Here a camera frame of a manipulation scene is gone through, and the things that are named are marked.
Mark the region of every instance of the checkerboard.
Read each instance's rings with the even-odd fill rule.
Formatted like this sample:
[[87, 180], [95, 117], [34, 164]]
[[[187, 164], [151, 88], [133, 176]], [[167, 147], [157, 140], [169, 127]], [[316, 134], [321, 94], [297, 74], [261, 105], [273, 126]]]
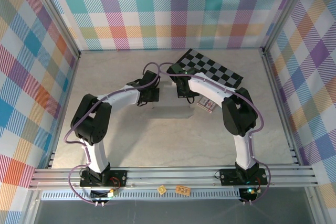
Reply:
[[193, 49], [189, 49], [177, 63], [185, 70], [196, 68], [212, 80], [231, 88], [238, 88], [243, 79], [242, 76]]

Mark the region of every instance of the colorful plaid backdrop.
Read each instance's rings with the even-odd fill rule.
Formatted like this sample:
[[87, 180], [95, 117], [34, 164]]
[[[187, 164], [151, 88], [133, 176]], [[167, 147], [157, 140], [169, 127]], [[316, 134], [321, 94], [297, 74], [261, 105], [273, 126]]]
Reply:
[[283, 6], [282, 0], [54, 1], [84, 50], [259, 47]]
[[0, 223], [17, 223], [75, 57], [40, 0], [0, 0]]
[[301, 156], [336, 223], [336, 0], [299, 0], [271, 60]]

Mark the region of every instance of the wooden block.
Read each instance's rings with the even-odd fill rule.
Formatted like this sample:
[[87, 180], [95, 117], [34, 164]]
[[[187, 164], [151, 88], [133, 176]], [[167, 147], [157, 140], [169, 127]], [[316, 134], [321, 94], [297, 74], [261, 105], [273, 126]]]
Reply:
[[176, 193], [190, 196], [191, 189], [185, 186], [176, 186]]
[[167, 189], [164, 186], [160, 186], [157, 190], [159, 191], [160, 195], [163, 195], [167, 191]]

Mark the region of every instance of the small sticker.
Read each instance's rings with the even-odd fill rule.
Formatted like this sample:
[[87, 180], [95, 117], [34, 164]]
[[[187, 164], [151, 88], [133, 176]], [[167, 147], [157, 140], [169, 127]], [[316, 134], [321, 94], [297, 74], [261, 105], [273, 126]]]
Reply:
[[157, 190], [159, 191], [160, 195], [163, 195], [167, 191], [167, 189], [164, 186], [160, 186]]
[[185, 186], [176, 186], [176, 193], [190, 196], [191, 189]]

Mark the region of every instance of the small wooden block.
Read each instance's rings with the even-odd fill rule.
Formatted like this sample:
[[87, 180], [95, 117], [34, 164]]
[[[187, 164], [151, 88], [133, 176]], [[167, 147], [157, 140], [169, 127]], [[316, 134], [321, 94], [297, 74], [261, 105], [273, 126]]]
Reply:
[[190, 196], [191, 189], [185, 186], [176, 186], [176, 193]]
[[163, 195], [167, 191], [167, 189], [164, 186], [160, 186], [157, 190], [159, 191], [160, 195]]

